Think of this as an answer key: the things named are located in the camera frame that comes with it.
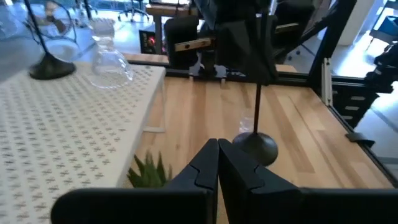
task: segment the black chair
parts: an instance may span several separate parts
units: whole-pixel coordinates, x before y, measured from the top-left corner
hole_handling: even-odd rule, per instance
[[[139,3],[139,8],[134,7],[134,1],[137,1]],[[141,14],[143,16],[146,16],[147,19],[149,20],[148,13],[146,13],[143,10],[143,1],[144,0],[131,0],[131,9],[127,9],[127,10],[125,10],[123,12],[120,12],[119,16],[118,16],[119,21],[121,21],[120,14],[125,14],[126,17],[127,17],[128,14],[131,13],[131,22],[134,22],[133,18],[134,18],[134,15],[135,15],[136,12],[138,12],[139,14]]]

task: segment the clear glass jar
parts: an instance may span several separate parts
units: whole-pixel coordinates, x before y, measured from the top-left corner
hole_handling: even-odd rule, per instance
[[[112,19],[96,18],[90,29],[98,51],[92,63],[89,81],[99,88],[117,88],[127,85],[134,76],[124,56],[114,48],[114,23]]]

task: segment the floor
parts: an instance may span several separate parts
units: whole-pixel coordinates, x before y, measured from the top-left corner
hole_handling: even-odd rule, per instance
[[[4,8],[0,7],[0,21],[3,24],[9,22],[4,12]],[[24,12],[23,7],[15,7],[14,15],[21,16]],[[98,17],[112,17],[117,19],[116,12],[99,11]],[[115,36],[115,46],[125,53],[139,53],[138,30],[151,24],[146,18],[136,15],[135,22],[129,22],[129,18],[121,16],[122,22],[117,22],[117,33]],[[5,38],[0,31],[0,82],[11,77],[19,70],[26,69],[29,65],[33,65],[40,58],[41,48],[32,40],[30,32],[20,23],[8,23],[15,34],[13,37]],[[382,52],[385,43],[374,41],[366,50],[370,38],[362,35],[357,43],[351,47],[338,47],[332,58],[331,68],[335,75],[364,77],[368,71],[374,69],[372,63],[373,58]],[[316,52],[320,41],[313,37],[304,43],[309,51],[303,47],[299,47],[300,55],[292,54],[292,60],[286,61],[287,64],[293,65],[299,72],[308,72],[313,60],[313,54]],[[50,51],[65,60],[84,60],[90,61],[95,52],[96,46],[93,42],[88,28],[76,29],[76,43],[68,40],[49,40],[47,46]],[[357,131],[363,132],[366,136],[376,141],[372,150],[381,157],[389,168],[397,174],[398,177],[398,92],[390,95],[381,95],[371,110],[369,110],[360,122]]]

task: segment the black bracket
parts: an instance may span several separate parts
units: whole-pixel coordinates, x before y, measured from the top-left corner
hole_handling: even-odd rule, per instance
[[[371,148],[374,143],[376,143],[375,141],[366,138],[366,136],[362,133],[348,133],[346,134],[346,137],[350,142],[361,143],[369,148]]]

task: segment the wooden table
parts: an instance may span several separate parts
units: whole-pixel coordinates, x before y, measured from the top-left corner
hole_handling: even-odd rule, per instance
[[[24,70],[0,85],[0,223],[49,223],[62,194],[126,179],[165,68],[131,65],[126,81],[76,66],[57,80]]]
[[[162,16],[170,16],[170,17],[176,17],[176,16],[187,16],[189,15],[189,9],[188,6],[183,6],[183,7],[173,7],[173,6],[168,6],[168,5],[150,5],[147,4],[145,6],[146,13],[149,15],[152,15],[154,17],[154,22],[155,22],[155,39],[157,40],[155,43],[155,51],[157,54],[162,53]],[[191,14],[192,15],[197,15],[197,9],[192,8],[191,9]]]
[[[230,141],[238,134],[241,113],[254,111],[256,85],[165,79],[165,134],[144,133],[136,155],[159,151],[178,174],[209,138]],[[154,103],[149,122],[162,121]],[[279,156],[269,168],[298,186],[320,188],[392,188],[319,97],[309,88],[271,85],[262,89],[259,130],[272,136]],[[218,223],[227,223],[219,190]]]

